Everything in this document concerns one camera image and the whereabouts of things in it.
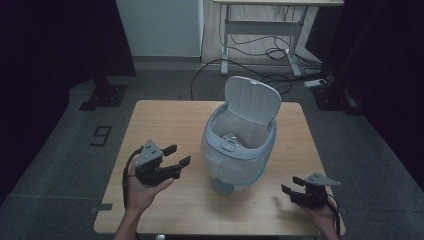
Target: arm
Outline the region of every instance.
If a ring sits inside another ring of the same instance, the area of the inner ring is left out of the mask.
[[[130,168],[128,179],[127,209],[115,234],[115,240],[136,239],[137,225],[141,215],[152,204],[156,194],[168,188],[174,179],[163,181],[157,186],[143,185],[136,177],[135,168]]]

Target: desk frame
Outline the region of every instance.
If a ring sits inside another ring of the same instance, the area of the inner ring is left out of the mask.
[[[221,75],[228,74],[228,35],[239,34],[239,35],[276,35],[276,36],[292,36],[293,40],[290,43],[289,49],[284,49],[290,67],[295,76],[301,76],[302,73],[299,70],[299,62],[294,56],[296,51],[297,43],[299,42],[300,34],[304,25],[306,14],[308,12],[308,6],[340,6],[343,1],[287,1],[287,0],[275,0],[275,1],[237,1],[237,0],[214,0],[215,3],[226,5],[225,12],[225,24],[224,24],[224,46],[222,47],[222,59],[221,62]],[[231,5],[243,5],[243,4],[255,4],[255,5],[288,5],[288,6],[302,6],[302,13],[299,17],[298,22],[265,22],[265,21],[234,21],[230,17]]]

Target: container lid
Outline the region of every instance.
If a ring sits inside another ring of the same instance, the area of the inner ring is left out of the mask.
[[[225,84],[228,110],[254,123],[268,125],[281,106],[280,94],[259,81],[234,76]]]

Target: trash can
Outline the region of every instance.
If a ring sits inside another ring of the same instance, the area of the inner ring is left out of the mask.
[[[272,87],[245,77],[225,84],[225,103],[209,118],[201,152],[213,188],[229,195],[256,182],[274,146],[281,106]]]

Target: black curtain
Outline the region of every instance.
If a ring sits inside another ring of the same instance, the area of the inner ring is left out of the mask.
[[[0,3],[1,201],[93,76],[135,76],[113,0]]]
[[[346,0],[326,62],[422,189],[423,9],[420,0]]]

